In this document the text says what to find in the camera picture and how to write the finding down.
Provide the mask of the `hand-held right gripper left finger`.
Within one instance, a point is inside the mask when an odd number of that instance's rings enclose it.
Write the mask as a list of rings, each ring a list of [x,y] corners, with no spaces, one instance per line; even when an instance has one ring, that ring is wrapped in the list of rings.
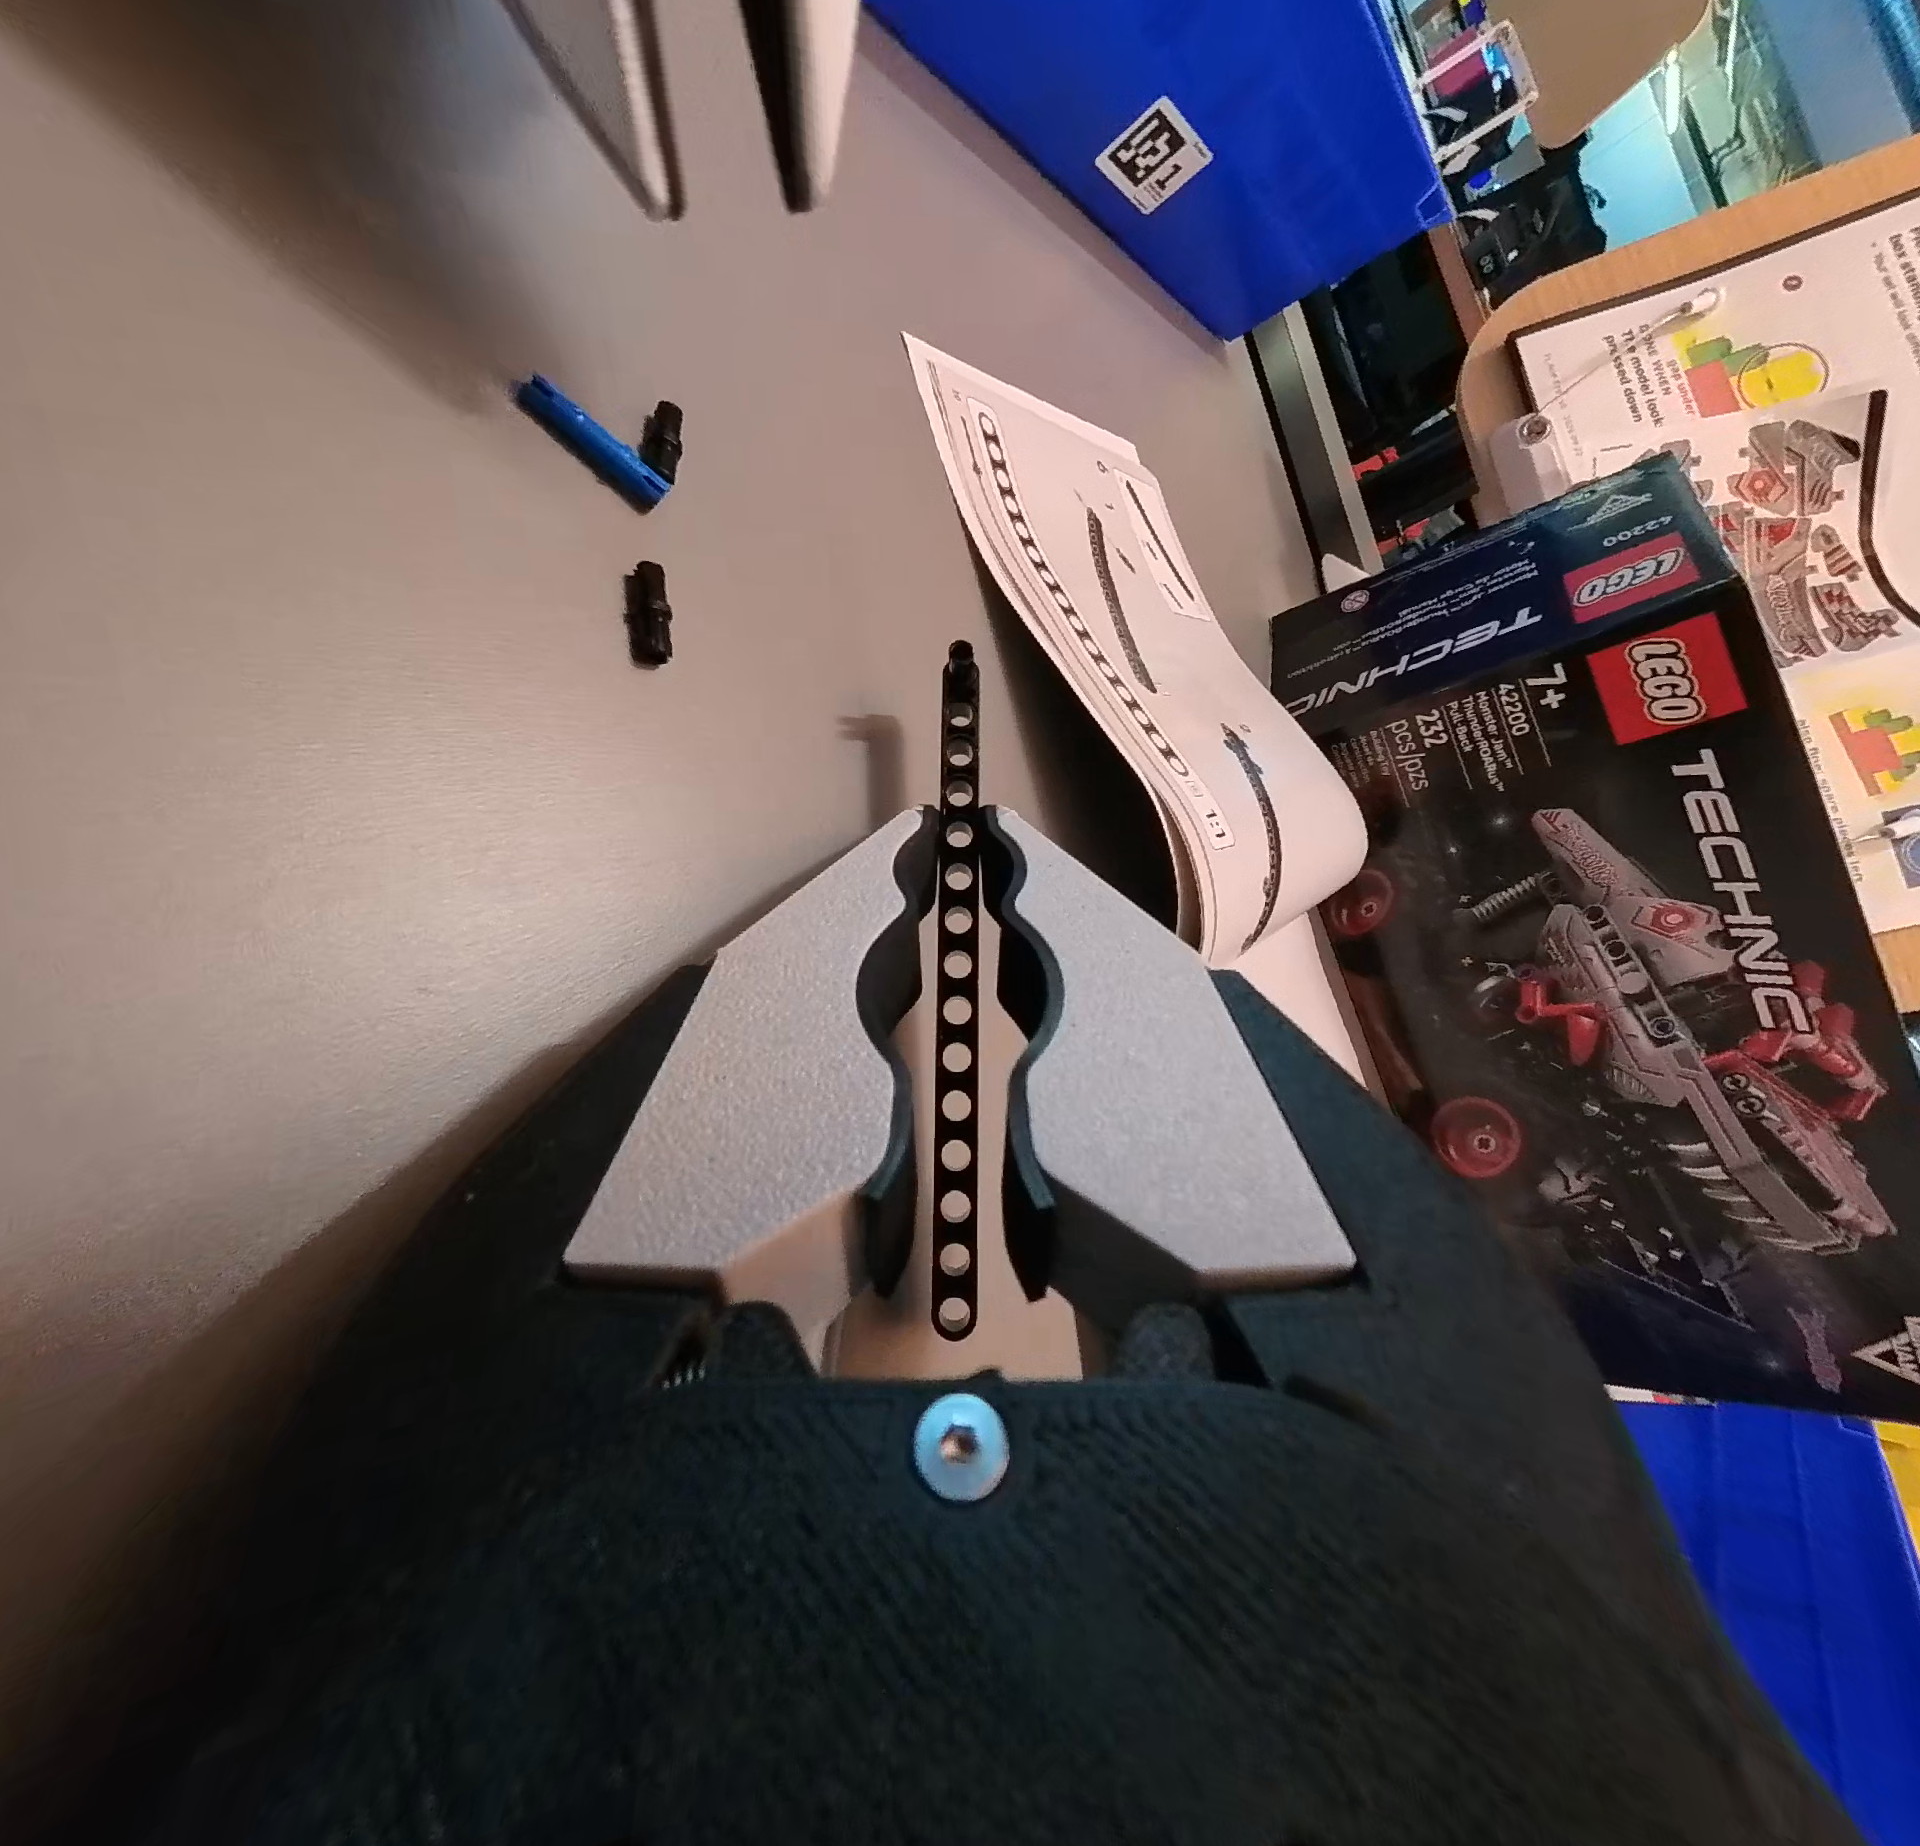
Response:
[[[923,1002],[935,812],[899,808],[710,966],[563,1246],[563,1280],[770,1305],[817,1370],[920,1229],[899,1030]]]

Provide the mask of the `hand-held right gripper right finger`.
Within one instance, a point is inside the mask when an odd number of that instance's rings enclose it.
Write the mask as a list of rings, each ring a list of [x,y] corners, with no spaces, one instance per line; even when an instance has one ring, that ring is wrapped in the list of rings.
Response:
[[[1012,808],[981,818],[1006,1076],[1002,1229],[1026,1299],[1346,1280],[1343,1235],[1201,957]]]

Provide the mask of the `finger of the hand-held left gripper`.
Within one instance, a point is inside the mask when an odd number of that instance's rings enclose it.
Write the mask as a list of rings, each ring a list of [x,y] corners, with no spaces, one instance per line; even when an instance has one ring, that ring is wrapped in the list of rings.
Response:
[[[785,208],[832,198],[861,0],[738,0]]]
[[[653,223],[688,208],[655,0],[499,0]]]

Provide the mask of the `long black perforated beam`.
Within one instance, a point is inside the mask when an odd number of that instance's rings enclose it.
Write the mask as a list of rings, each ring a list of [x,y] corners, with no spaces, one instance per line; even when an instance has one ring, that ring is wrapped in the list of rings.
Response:
[[[966,639],[950,648],[942,735],[931,1327],[959,1345],[981,1305],[981,667]]]

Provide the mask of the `blue connector pin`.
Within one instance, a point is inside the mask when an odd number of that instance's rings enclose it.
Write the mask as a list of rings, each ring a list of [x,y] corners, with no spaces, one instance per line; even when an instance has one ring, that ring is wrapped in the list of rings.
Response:
[[[632,514],[661,508],[674,491],[655,471],[646,471],[632,453],[640,441],[620,441],[606,424],[597,424],[586,406],[561,393],[545,375],[525,375],[512,388],[520,416],[527,416],[551,441],[561,441],[595,482],[620,494]]]

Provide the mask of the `grey desk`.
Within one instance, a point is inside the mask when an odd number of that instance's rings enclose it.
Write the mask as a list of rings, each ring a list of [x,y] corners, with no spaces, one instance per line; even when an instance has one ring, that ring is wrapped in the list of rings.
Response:
[[[1243,351],[877,35],[785,214],[733,0],[661,4],[681,223],[499,0],[4,0],[8,1648],[139,1591],[525,1089],[923,794],[995,622],[899,332],[1136,441],[1256,671],[1311,586]],[[678,401],[661,508],[525,375]]]

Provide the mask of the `blue bin with marker sticker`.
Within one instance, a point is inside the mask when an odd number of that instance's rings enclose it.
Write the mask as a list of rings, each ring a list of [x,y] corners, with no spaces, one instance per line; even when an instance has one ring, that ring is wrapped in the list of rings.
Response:
[[[1143,274],[1231,340],[1451,219],[1378,0],[867,0]],[[1094,166],[1156,97],[1211,143],[1158,214]]]

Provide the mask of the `square black-white marker sticker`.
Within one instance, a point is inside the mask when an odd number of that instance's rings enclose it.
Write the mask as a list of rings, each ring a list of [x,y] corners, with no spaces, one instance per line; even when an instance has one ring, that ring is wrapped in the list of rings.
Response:
[[[1107,138],[1094,166],[1136,214],[1158,214],[1211,166],[1211,143],[1171,97],[1156,97],[1114,138]]]

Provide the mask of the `toy truck set box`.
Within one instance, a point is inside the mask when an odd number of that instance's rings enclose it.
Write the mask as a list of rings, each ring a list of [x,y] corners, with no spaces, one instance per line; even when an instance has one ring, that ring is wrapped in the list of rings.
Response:
[[[1920,1095],[1752,601],[1648,453],[1274,622],[1385,1101],[1617,1387],[1920,1418]]]

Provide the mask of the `open instruction booklet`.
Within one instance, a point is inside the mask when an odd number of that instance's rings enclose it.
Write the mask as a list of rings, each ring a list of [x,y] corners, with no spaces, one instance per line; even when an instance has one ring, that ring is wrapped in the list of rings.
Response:
[[[983,570],[1158,812],[1181,938],[1243,966],[1360,873],[1346,784],[1231,651],[1129,441],[899,346]]]

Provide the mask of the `wooden board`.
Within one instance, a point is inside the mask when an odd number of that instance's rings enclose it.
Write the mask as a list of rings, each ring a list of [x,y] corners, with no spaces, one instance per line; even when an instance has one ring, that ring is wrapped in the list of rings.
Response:
[[[1791,180],[1783,189],[1749,198],[1730,208],[1664,227],[1643,246],[1610,248],[1574,273],[1530,285],[1514,303],[1498,303],[1498,311],[1479,328],[1458,388],[1460,432],[1479,471],[1479,514],[1514,517],[1569,491],[1567,471],[1555,471],[1543,447],[1543,418],[1521,393],[1514,359],[1516,332],[1535,324],[1555,324],[1581,306],[1637,297],[1664,281],[1702,274],[1728,257],[1783,246],[1811,227],[1839,223],[1883,201],[1914,198],[1914,183],[1920,143],[1893,138],[1856,160],[1825,166],[1811,180]],[[1875,938],[1875,951],[1896,1012],[1914,1014],[1920,929]]]

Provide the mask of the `blue plastic storage bin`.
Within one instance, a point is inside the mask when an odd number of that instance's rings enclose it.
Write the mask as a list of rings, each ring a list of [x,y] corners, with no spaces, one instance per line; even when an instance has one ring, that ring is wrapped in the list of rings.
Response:
[[[1920,1839],[1920,1574],[1873,1422],[1617,1402],[1683,1557],[1867,1842]]]

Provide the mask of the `laminated instruction sheet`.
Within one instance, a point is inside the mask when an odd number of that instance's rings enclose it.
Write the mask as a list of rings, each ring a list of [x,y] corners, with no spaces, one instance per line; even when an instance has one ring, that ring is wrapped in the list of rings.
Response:
[[[1920,201],[1514,335],[1569,484],[1664,451],[1764,622],[1867,929],[1920,917]]]

